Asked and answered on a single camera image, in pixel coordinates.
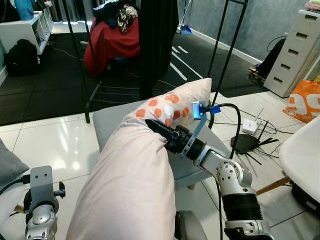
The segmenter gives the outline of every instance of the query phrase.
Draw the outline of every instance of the baseboard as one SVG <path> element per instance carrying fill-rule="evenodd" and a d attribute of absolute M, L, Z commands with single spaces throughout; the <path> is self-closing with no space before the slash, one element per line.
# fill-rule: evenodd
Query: baseboard
<path fill-rule="evenodd" d="M 0 71 L 0 86 L 5 81 L 5 79 L 8 75 L 9 74 L 8 74 L 6 67 L 2 68 L 2 70 Z"/>
<path fill-rule="evenodd" d="M 203 40 L 205 40 L 205 41 L 207 41 L 207 42 L 209 42 L 209 43 L 211 43 L 211 44 L 213 44 L 213 45 L 216 44 L 216 42 L 217 42 L 217 40 L 215 40 L 214 38 L 209 37 L 209 36 L 207 36 L 207 35 L 199 32 L 199 31 L 197 31 L 197 30 L 194 30 L 193 28 L 191 28 L 191 31 L 192 31 L 192 33 L 193 33 L 195 36 L 197 36 L 197 37 L 199 37 L 199 38 L 201 38 L 201 39 L 203 39 Z M 225 44 L 225 43 L 223 43 L 223 42 L 221 42 L 221 41 L 219 41 L 218 47 L 221 48 L 221 49 L 223 49 L 223 50 L 229 50 L 229 49 L 230 49 L 230 46 L 229 46 L 229 45 L 227 45 L 227 44 Z M 246 54 L 246 53 L 244 53 L 243 51 L 240 51 L 240 50 L 238 50 L 238 49 L 235 49 L 235 48 L 234 48 L 234 49 L 232 50 L 232 53 L 233 53 L 234 55 L 238 56 L 239 58 L 241 58 L 241 59 L 243 59 L 243 60 L 246 60 L 247 62 L 251 63 L 252 65 L 256 65 L 256 64 L 262 63 L 261 60 L 255 58 L 255 57 L 253 57 L 253 56 L 250 56 L 250 55 L 248 55 L 248 54 Z"/>

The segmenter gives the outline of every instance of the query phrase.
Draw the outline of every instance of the wooden pallet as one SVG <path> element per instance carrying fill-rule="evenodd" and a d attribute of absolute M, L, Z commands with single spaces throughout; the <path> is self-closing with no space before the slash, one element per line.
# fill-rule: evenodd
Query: wooden pallet
<path fill-rule="evenodd" d="M 249 71 L 249 74 L 251 75 L 252 78 L 258 80 L 258 81 L 261 81 L 262 83 L 265 83 L 266 79 L 264 79 L 263 77 L 259 76 L 257 74 L 257 68 L 256 66 L 252 66 L 248 69 Z"/>

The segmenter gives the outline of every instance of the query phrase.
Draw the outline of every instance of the black carpet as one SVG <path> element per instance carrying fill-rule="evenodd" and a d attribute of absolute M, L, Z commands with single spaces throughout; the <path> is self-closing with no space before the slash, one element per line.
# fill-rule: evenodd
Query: black carpet
<path fill-rule="evenodd" d="M 88 41 L 88 36 L 86 33 L 75 33 L 75 38 L 80 57 L 83 58 L 86 46 L 80 44 L 80 41 Z M 54 43 L 55 48 L 76 56 L 69 33 L 52 34 L 49 42 Z M 192 34 L 176 34 L 173 46 L 177 49 L 178 46 L 182 46 L 187 50 L 188 54 L 180 50 L 177 55 L 201 76 L 207 76 L 213 45 Z M 221 49 L 216 53 L 211 74 L 212 91 L 216 89 L 227 54 L 227 51 Z M 174 56 L 171 56 L 171 62 L 187 77 L 188 82 L 199 79 Z M 114 62 L 112 70 L 102 73 L 98 78 L 93 78 L 86 72 L 83 61 L 81 64 L 89 95 L 100 81 L 111 87 L 139 87 L 138 76 L 124 73 L 127 67 L 139 68 L 137 59 Z M 235 97 L 266 91 L 266 88 L 248 78 L 250 66 L 250 63 L 232 55 L 220 89 L 221 94 L 225 97 Z M 186 83 L 172 67 L 168 68 L 161 81 L 154 85 L 154 96 L 171 91 L 173 86 Z M 139 90 L 105 89 L 104 92 L 106 94 L 97 94 L 96 99 L 107 100 L 109 103 L 94 101 L 91 111 L 139 100 Z M 19 77 L 10 75 L 0 86 L 0 126 L 83 113 L 86 102 L 87 95 L 77 60 L 47 45 L 40 56 L 40 66 L 36 73 Z"/>
<path fill-rule="evenodd" d="M 87 34 L 75 33 L 75 38 L 80 57 L 83 58 L 86 46 L 80 44 L 80 41 L 87 41 Z M 49 41 L 55 43 L 53 45 L 55 48 L 76 56 L 69 33 L 52 34 Z M 10 75 L 2 83 L 0 86 L 0 126 L 84 113 L 87 98 L 78 62 L 57 49 L 50 45 L 45 47 L 36 73 L 25 76 Z M 139 86 L 138 77 L 126 76 L 117 67 L 114 67 L 113 71 L 101 74 L 98 78 L 93 78 L 86 72 L 83 61 L 81 64 L 90 95 L 100 81 L 114 87 L 136 88 Z M 120 91 L 128 93 L 127 90 L 108 90 L 106 92 L 111 94 L 103 95 L 103 99 L 110 103 L 94 102 L 91 105 L 91 111 L 119 105 L 121 104 L 119 102 L 130 103 L 139 100 L 137 90 L 130 92 L 136 96 L 112 95 Z"/>
<path fill-rule="evenodd" d="M 207 77 L 212 53 L 214 50 L 213 44 L 210 44 L 209 42 L 198 38 L 193 34 L 176 34 L 172 45 L 180 52 L 176 54 L 186 64 L 188 64 L 202 77 Z M 183 49 L 185 49 L 188 54 L 181 51 L 178 46 L 181 46 Z M 212 78 L 212 92 L 217 89 L 218 81 L 220 79 L 227 55 L 227 50 L 217 48 L 210 75 Z M 171 62 L 184 74 L 184 76 L 187 78 L 187 82 L 199 79 L 199 77 L 193 71 L 181 63 L 181 61 L 179 61 L 173 55 L 171 56 Z M 252 67 L 251 63 L 232 54 L 219 92 L 227 98 L 232 98 L 267 91 L 267 89 L 263 87 L 260 82 L 249 78 L 248 68 L 250 67 Z M 185 81 L 172 67 L 169 67 L 167 74 L 162 77 L 161 80 L 171 83 L 175 86 L 180 86 L 185 83 Z"/>

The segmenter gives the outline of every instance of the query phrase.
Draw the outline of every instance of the gray wall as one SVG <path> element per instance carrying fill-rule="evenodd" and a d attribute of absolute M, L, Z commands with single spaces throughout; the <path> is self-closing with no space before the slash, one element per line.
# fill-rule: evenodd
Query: gray wall
<path fill-rule="evenodd" d="M 184 0 L 178 0 L 182 19 Z M 306 0 L 249 0 L 235 48 L 263 60 L 266 47 L 275 37 L 288 33 Z M 192 0 L 185 23 L 191 28 L 216 38 L 224 10 L 224 0 Z M 230 45 L 242 6 L 230 2 L 223 24 L 220 41 Z"/>

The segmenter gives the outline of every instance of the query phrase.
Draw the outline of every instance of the broom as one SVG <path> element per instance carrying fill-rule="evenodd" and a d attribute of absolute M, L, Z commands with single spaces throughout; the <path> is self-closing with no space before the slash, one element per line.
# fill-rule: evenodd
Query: broom
<path fill-rule="evenodd" d="M 184 12 L 183 12 L 183 18 L 180 24 L 178 25 L 176 29 L 177 34 L 192 34 L 192 31 L 188 25 L 185 25 L 185 16 L 187 14 L 187 10 L 190 6 L 191 0 L 189 0 L 188 6 L 187 6 L 187 0 L 184 1 Z"/>

